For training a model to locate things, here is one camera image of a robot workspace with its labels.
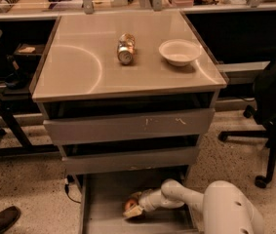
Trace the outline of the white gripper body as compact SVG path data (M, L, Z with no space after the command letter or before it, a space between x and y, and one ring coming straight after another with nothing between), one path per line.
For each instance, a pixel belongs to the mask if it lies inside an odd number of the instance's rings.
M161 206L161 191L159 189L143 191L138 198L138 204L145 212L155 211Z

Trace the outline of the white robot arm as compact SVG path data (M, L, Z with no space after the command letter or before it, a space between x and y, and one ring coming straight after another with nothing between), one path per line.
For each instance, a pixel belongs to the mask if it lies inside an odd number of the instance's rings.
M132 218L158 208L184 205L202 215L205 234L264 234L262 214L239 188L224 180L212 182L199 193L166 179L157 189L132 194L123 216Z

